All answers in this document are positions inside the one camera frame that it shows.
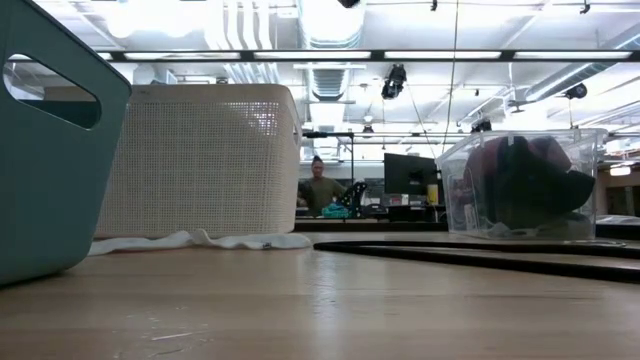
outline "black fabric item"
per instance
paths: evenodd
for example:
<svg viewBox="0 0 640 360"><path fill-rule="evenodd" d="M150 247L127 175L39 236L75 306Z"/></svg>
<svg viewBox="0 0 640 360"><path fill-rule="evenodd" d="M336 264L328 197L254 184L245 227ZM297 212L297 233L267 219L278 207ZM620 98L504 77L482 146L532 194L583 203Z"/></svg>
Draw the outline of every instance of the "black fabric item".
<svg viewBox="0 0 640 360"><path fill-rule="evenodd" d="M342 4L342 6L346 7L347 9L354 7L355 5L358 5L360 3L360 0L338 0L338 2L340 2L340 4Z"/></svg>
<svg viewBox="0 0 640 360"><path fill-rule="evenodd" d="M508 138L500 141L495 174L485 173L476 186L484 196L479 203L485 203L489 221L510 229L535 228L581 207L591 196L593 177L565 172L534 154L530 146L520 136L513 137L511 145Z"/></svg>

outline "security camera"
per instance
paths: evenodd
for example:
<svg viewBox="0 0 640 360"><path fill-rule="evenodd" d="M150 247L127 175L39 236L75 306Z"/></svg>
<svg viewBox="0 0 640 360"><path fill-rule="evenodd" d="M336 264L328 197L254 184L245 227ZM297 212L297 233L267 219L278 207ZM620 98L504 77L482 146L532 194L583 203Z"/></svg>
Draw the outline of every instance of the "security camera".
<svg viewBox="0 0 640 360"><path fill-rule="evenodd" d="M338 2L342 4L342 6L346 7L347 9L350 9L358 5L360 3L360 0L338 0Z"/></svg>
<svg viewBox="0 0 640 360"><path fill-rule="evenodd" d="M583 97L587 96L587 87L583 83L580 83L572 87L571 89L567 90L564 93L564 96L569 100L582 99Z"/></svg>
<svg viewBox="0 0 640 360"><path fill-rule="evenodd" d="M491 119L483 118L471 125L471 133L491 131Z"/></svg>
<svg viewBox="0 0 640 360"><path fill-rule="evenodd" d="M397 98L404 89L405 81L407 81L407 72L404 70L404 65L393 64L382 87L382 98L385 100Z"/></svg>

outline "wooden table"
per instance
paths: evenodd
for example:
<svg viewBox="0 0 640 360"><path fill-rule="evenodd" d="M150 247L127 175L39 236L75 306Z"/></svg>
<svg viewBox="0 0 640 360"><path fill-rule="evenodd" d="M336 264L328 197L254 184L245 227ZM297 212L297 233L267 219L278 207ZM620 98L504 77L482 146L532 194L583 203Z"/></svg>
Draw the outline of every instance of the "wooden table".
<svg viewBox="0 0 640 360"><path fill-rule="evenodd" d="M424 234L322 234L318 241ZM0 290L0 359L633 359L640 286L355 255L89 258Z"/></svg>

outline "teal plastic bin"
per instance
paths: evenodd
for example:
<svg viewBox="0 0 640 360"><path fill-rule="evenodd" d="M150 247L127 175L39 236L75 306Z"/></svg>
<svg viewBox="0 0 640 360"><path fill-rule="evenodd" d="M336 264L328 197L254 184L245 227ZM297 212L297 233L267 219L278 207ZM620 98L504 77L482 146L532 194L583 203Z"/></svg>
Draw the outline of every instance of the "teal plastic bin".
<svg viewBox="0 0 640 360"><path fill-rule="evenodd" d="M97 99L20 102L0 86L1 286L87 255L131 88L30 0L0 1L0 54L3 65L27 55Z"/></svg>

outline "wire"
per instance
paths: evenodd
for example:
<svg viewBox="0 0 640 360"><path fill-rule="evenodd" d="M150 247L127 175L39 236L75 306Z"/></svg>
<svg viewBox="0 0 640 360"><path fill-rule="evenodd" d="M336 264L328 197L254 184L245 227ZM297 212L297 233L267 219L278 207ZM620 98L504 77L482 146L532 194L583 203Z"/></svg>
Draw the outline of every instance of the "wire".
<svg viewBox="0 0 640 360"><path fill-rule="evenodd" d="M569 101L569 129L573 129L573 110L571 109L571 99Z"/></svg>
<svg viewBox="0 0 640 360"><path fill-rule="evenodd" d="M429 146L429 150L431 150L431 154L433 154L433 158L435 159L437 157L436 152L433 151L433 147L431 146L431 141L429 140L429 134L427 134L427 129L424 127L424 123L422 122L422 118L420 117L418 106L416 106L416 102L413 100L413 91L411 91L411 86L409 85L409 83L407 82L406 84L407 84L407 90L409 90L409 96L411 97L411 103L413 104L413 110L415 110L416 115L418 116L418 122L422 127L422 132L424 133L424 136L427 138L427 145Z"/></svg>
<svg viewBox="0 0 640 360"><path fill-rule="evenodd" d="M456 75L456 50L458 50L458 18L460 16L460 0L456 0L456 21L453 30L453 60L451 63L451 83L449 84L449 106L447 109L447 127L444 130L444 140L442 141L442 153L447 144L447 135L449 133L449 124L451 123L451 105L453 104L453 82Z"/></svg>

